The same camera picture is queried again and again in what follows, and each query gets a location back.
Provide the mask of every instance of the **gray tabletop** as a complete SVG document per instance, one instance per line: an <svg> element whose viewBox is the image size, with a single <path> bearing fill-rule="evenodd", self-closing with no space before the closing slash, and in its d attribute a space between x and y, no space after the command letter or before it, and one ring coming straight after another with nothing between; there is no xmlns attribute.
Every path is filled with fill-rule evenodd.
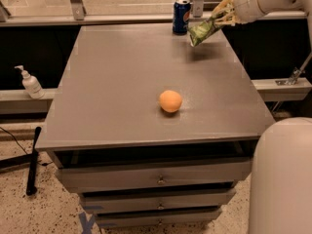
<svg viewBox="0 0 312 234"><path fill-rule="evenodd" d="M183 104L166 114L165 90ZM200 46L170 23L82 27L39 151L258 138L274 120L221 31Z"/></svg>

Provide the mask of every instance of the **black stand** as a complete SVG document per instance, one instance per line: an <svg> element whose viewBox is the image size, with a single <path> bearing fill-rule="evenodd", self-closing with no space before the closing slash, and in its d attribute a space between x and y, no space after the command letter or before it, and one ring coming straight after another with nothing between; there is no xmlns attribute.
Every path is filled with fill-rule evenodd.
<svg viewBox="0 0 312 234"><path fill-rule="evenodd" d="M28 173L28 182L27 182L27 188L26 188L27 196L33 195L37 192L37 188L35 187L35 179L36 179L38 152L35 149L35 145L40 135L40 132L41 132L41 128L40 127L36 128L31 154L26 154L26 155L22 155L19 157L6 159L6 160L0 160L0 170L30 163L29 173Z"/></svg>

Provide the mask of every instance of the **drawer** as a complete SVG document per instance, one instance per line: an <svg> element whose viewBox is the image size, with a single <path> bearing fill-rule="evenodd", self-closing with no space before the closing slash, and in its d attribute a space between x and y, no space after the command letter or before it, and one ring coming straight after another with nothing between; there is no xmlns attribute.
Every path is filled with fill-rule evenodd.
<svg viewBox="0 0 312 234"><path fill-rule="evenodd" d="M104 167L58 170L57 178L69 192L83 193L157 186L177 186L243 180L251 161L198 166L124 169Z"/></svg>
<svg viewBox="0 0 312 234"><path fill-rule="evenodd" d="M80 204L89 214L152 210L162 211L166 209L221 206L227 204L231 200L231 198L235 195L235 189L181 189L175 193L172 191L164 191L158 192L157 194L157 197L150 197L154 195L154 193L144 194L144 192L138 192L138 194L135 194L134 196L129 195L128 197L83 197L80 200Z"/></svg>
<svg viewBox="0 0 312 234"><path fill-rule="evenodd" d="M220 209L191 209L165 213L144 212L140 214L98 214L96 215L96 222L100 228L162 225L166 223L185 223L198 221L209 222L217 219L220 214Z"/></svg>

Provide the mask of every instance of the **black cable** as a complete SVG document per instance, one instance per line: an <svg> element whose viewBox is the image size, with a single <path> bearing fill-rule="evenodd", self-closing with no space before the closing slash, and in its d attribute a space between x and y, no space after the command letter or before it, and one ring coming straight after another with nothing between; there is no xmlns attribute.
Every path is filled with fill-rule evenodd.
<svg viewBox="0 0 312 234"><path fill-rule="evenodd" d="M19 145L19 147L21 148L21 150L22 150L25 154L28 154L28 153L26 152L26 150L19 144L18 140L16 139L16 137L15 137L14 135L12 135L9 131L7 131L7 130L1 128L1 127L0 127L0 129L1 129L3 132L5 132L5 133L7 133L8 135L10 135L10 136L16 141L16 143Z"/></svg>
<svg viewBox="0 0 312 234"><path fill-rule="evenodd" d="M1 129L3 132L5 132L5 133L7 133L8 135L10 135L10 136L14 139L14 141L18 144L18 146L21 148L21 150L22 150L25 154L28 154L28 153L26 152L25 148L23 148L23 147L19 144L18 140L16 139L16 137L15 137L14 135L12 135L9 131L5 130L5 129L2 128L2 127L0 127L0 129ZM49 166L49 165L52 164L52 163L53 163L53 162L50 162L50 163L45 162L45 163L40 164L39 162L37 162L38 165L43 166L43 167L47 167L47 166Z"/></svg>

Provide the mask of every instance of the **floor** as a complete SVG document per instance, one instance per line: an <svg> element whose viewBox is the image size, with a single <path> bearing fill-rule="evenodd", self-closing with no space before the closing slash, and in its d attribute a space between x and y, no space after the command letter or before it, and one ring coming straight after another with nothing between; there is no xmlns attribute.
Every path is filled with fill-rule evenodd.
<svg viewBox="0 0 312 234"><path fill-rule="evenodd" d="M42 121L11 122L0 120L0 127L9 131L18 140L27 153L31 152L33 134L36 126ZM13 138L0 129L0 159L23 155L23 150ZM45 153L40 153L39 163L50 163ZM79 216L85 214L79 205L76 194L70 194L56 179L54 164L47 167L38 165L36 175L37 193L26 196L25 187L28 177L28 167L20 166L14 169L0 171L0 228L1 233L106 233L106 234L245 234L248 229L250 180L241 181L236 185L237 194L228 205L223 206L223 213L217 220L206 222L191 222L185 224L170 224L162 226L147 226L99 230L96 224L90 232L83 232Z"/></svg>
<svg viewBox="0 0 312 234"><path fill-rule="evenodd" d="M1 0L13 16L68 16L71 15L69 0ZM158 11L170 12L174 0L84 0L87 13L102 14L143 14ZM12 133L27 153L31 152L33 134L36 126L42 121L0 120L0 127ZM0 129L0 159L23 155L24 152L13 138ZM39 163L50 163L45 153L40 153ZM1 233L109 233L109 234L242 234L247 233L249 216L250 177L236 185L237 194L227 206L224 206L221 216L207 224L192 222L185 224L170 224L162 226L147 226L100 230L96 224L90 231L84 230L87 222L81 221L85 214L79 205L76 194L68 193L54 173L54 164L46 167L38 165L36 175L37 193L26 196L25 187L28 167L20 166L14 169L0 171L0 229Z"/></svg>

